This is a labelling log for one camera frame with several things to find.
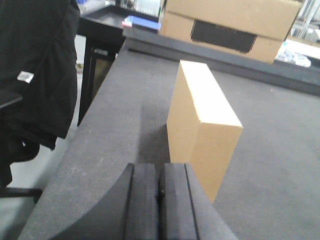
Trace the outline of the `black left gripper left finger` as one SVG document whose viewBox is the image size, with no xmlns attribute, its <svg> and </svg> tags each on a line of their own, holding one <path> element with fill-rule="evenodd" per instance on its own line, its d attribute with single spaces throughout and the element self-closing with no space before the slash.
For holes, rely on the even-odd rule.
<svg viewBox="0 0 320 240">
<path fill-rule="evenodd" d="M 158 183 L 150 163 L 129 163 L 87 213 L 54 240 L 157 240 Z"/>
</svg>

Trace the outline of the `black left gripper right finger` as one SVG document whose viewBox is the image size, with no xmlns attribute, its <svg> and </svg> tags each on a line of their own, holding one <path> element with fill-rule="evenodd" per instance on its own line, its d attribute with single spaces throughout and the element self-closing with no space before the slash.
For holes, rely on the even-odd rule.
<svg viewBox="0 0 320 240">
<path fill-rule="evenodd" d="M 188 163 L 166 163 L 159 177 L 161 240 L 235 240 Z"/>
</svg>

